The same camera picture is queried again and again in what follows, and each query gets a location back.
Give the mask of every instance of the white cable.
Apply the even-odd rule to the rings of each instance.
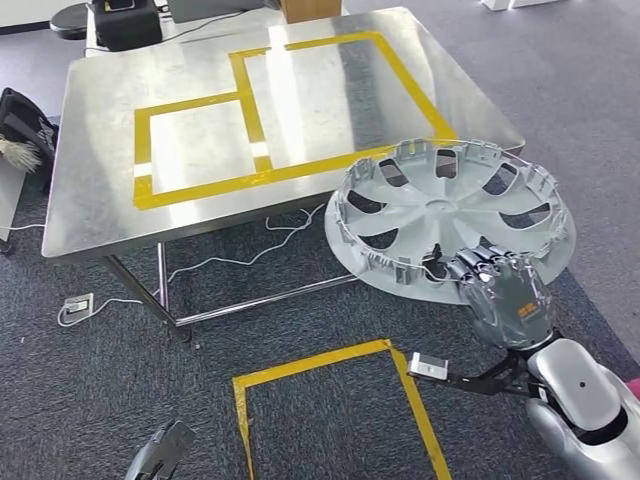
[[[200,267],[203,267],[203,266],[205,266],[205,265],[206,265],[209,262],[232,263],[232,264],[235,264],[235,265],[242,265],[242,266],[245,266],[245,267],[250,267],[250,266],[256,263],[258,259],[263,257],[263,255],[266,255],[269,252],[272,252],[274,250],[278,250],[278,248],[284,247],[292,236],[295,235],[296,233],[300,232],[302,230],[306,230],[306,228],[308,228],[309,225],[311,225],[313,222],[313,215],[315,215],[316,212],[318,212],[318,210],[320,210],[321,208],[322,208],[324,206],[325,205],[322,204],[322,205],[315,207],[311,213],[309,213],[309,212],[307,212],[306,210],[304,210],[304,209],[301,209],[300,210],[301,212],[303,212],[304,214],[306,215],[306,220],[303,224],[300,225],[300,227],[271,227],[271,226],[269,225],[269,217],[266,217],[266,220],[265,220],[265,222],[264,222],[264,226],[267,230],[269,230],[269,231],[285,230],[285,231],[288,231],[289,234],[287,235],[287,237],[285,238],[285,240],[283,240],[282,242],[278,243],[278,245],[274,245],[272,247],[269,247],[266,250],[263,250],[263,251],[260,252],[259,254],[256,255],[255,257],[254,257],[253,259],[251,259],[251,261],[245,262],[245,261],[242,261],[242,260],[233,260],[233,259],[230,259],[230,258],[211,257],[211,258],[208,258],[208,259],[206,259],[203,262],[200,262],[200,263],[192,265],[192,266],[190,266],[190,267],[179,268],[179,269],[174,271],[174,273],[172,273],[171,276],[169,276],[169,279],[167,281],[167,283],[168,284],[169,282],[171,282],[172,280],[174,280],[174,278],[176,277],[176,275],[177,275],[179,273],[195,270],[195,269],[198,269],[198,268],[200,268]],[[160,293],[159,289],[153,292],[153,296],[156,296],[158,293]],[[74,321],[72,321],[72,322],[69,322],[69,323],[65,323],[65,322],[62,321],[62,314],[63,314],[63,312],[64,312],[64,308],[65,308],[64,305],[63,305],[63,307],[60,308],[60,310],[58,312],[57,322],[58,322],[58,325],[63,327],[63,328],[72,327],[74,325],[78,325],[80,322],[84,322],[85,320],[88,320],[91,317],[94,317],[94,316],[97,315],[98,313],[101,312],[103,309],[104,309],[106,306],[109,305],[111,302],[134,303],[134,304],[137,304],[137,305],[142,305],[143,304],[140,300],[127,300],[127,299],[122,299],[122,298],[109,298],[109,300],[106,300],[106,302],[103,303],[98,309],[97,309],[96,311],[94,311],[93,313],[91,313],[91,314],[85,316],[85,317],[78,318],[78,319],[76,319],[76,320],[74,320]]]
[[[125,300],[125,299],[123,299],[123,298],[109,298],[109,300],[100,305],[100,308],[98,308],[97,310],[96,310],[94,313],[90,313],[89,315],[87,315],[87,316],[85,316],[85,317],[82,317],[82,318],[78,318],[78,319],[74,320],[72,322],[67,322],[67,323],[62,321],[62,314],[63,314],[63,312],[64,312],[64,307],[65,307],[64,305],[63,305],[63,307],[60,308],[60,311],[58,312],[58,325],[60,325],[60,327],[63,327],[63,328],[69,328],[69,327],[72,327],[74,325],[78,325],[80,322],[84,322],[85,320],[88,320],[91,317],[95,317],[96,315],[103,311],[103,309],[104,307],[109,305],[111,302],[136,303],[136,304],[138,304],[138,305],[142,305],[142,302],[140,302],[140,300]]]
[[[0,230],[9,230],[9,231],[27,230],[29,228],[45,228],[45,225],[42,225],[42,224],[39,224],[39,223],[35,223],[33,225],[25,225],[23,227],[2,227],[2,226],[0,226]]]

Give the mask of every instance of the black bag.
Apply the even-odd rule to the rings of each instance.
[[[48,192],[54,171],[54,159],[60,127],[47,119],[37,105],[24,95],[5,88],[0,96],[0,135],[10,142],[29,143],[37,149],[45,173]]]

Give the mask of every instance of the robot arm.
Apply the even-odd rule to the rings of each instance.
[[[478,377],[448,372],[448,362],[418,353],[408,374],[465,391],[524,394],[530,421],[583,479],[640,478],[640,402],[612,372],[553,323],[551,295],[526,255],[492,246],[448,259],[485,340],[505,360]],[[528,376],[528,388],[513,385]]]

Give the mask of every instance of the cardboard box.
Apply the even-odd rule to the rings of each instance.
[[[340,16],[342,0],[280,0],[287,23]]]

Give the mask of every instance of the black chair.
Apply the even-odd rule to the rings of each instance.
[[[87,38],[87,4],[63,8],[54,15],[49,27],[65,40],[85,40]]]

